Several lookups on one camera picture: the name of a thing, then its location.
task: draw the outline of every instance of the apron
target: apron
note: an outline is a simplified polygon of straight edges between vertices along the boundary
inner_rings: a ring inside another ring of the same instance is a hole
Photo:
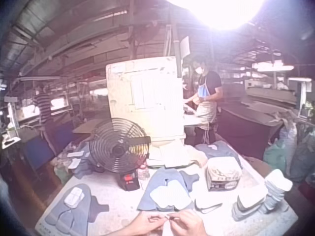
[[[198,96],[207,97],[209,96],[209,90],[207,87],[207,77],[202,85],[199,85]],[[204,130],[209,130],[214,127],[217,119],[217,103],[214,101],[204,101],[200,103],[197,107],[196,115],[201,117],[203,121],[208,124],[199,125],[198,127]]]

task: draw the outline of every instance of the black t-shirt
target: black t-shirt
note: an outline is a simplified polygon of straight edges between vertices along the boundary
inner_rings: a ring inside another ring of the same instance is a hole
[[[205,79],[207,77],[207,87],[210,95],[216,93],[216,88],[222,87],[222,82],[220,75],[218,75],[215,71],[209,71],[206,76],[200,76],[199,85],[203,85],[205,83]]]

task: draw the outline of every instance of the plastic bag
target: plastic bag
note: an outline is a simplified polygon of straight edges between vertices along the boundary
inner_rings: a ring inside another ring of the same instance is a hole
[[[270,147],[266,148],[263,160],[271,166],[272,169],[279,169],[283,173],[286,170],[286,150],[283,140],[275,141]]]
[[[291,162],[297,146],[297,129],[295,123],[286,125],[280,130],[280,140],[283,140],[286,152],[285,173],[287,176],[290,176]]]
[[[290,179],[293,182],[302,182],[307,175],[309,185],[314,185],[315,172],[315,131],[308,134],[300,143],[294,154],[290,169]]]

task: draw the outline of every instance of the electric fan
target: electric fan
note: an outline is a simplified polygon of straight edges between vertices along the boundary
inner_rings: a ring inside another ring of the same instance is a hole
[[[90,152],[97,166],[121,174],[122,187],[139,188],[136,169],[149,156],[151,139],[136,123],[113,118],[97,125],[90,141]]]

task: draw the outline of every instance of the worker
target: worker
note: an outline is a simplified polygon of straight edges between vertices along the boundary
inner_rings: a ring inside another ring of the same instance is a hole
[[[202,219],[193,210],[168,214],[174,236],[207,236]],[[106,236],[138,236],[161,229],[168,219],[165,215],[142,211],[125,228]]]
[[[215,129],[217,123],[217,101],[223,98],[221,78],[207,65],[204,57],[195,57],[192,67],[199,75],[197,93],[184,102],[194,102],[198,105],[196,114],[207,124],[195,128],[194,144],[209,144],[216,141]]]
[[[51,115],[51,99],[44,89],[44,84],[39,83],[35,89],[35,97],[33,103],[35,108],[39,108],[39,130],[47,141],[50,149],[53,151],[54,155],[57,156],[57,144],[54,138],[54,120]]]

